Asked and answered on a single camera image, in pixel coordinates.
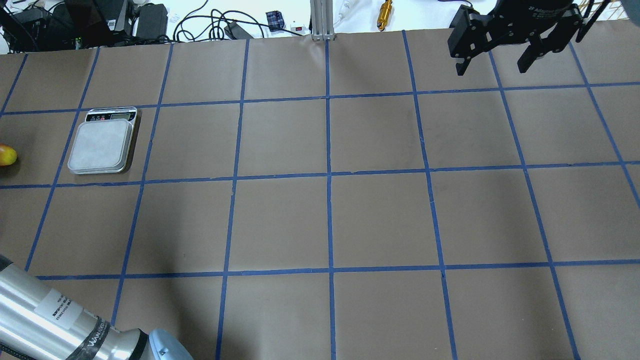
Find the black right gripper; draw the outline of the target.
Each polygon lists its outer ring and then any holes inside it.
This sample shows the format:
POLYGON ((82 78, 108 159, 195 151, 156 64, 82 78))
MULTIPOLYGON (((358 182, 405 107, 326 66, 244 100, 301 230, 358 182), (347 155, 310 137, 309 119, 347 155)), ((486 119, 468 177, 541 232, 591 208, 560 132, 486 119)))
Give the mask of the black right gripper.
POLYGON ((571 0, 499 0, 488 14, 461 5, 447 40, 455 72, 463 76, 471 59, 498 46, 528 44, 517 61, 525 74, 539 57, 563 51, 585 19, 571 0))

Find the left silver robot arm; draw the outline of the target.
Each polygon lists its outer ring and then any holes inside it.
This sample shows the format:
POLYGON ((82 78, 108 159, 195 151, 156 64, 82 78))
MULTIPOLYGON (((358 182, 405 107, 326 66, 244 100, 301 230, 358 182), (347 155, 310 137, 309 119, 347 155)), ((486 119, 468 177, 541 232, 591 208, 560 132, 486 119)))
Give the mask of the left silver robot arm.
POLYGON ((190 360, 166 330, 118 330, 77 301, 0 258, 0 344, 19 360, 190 360))

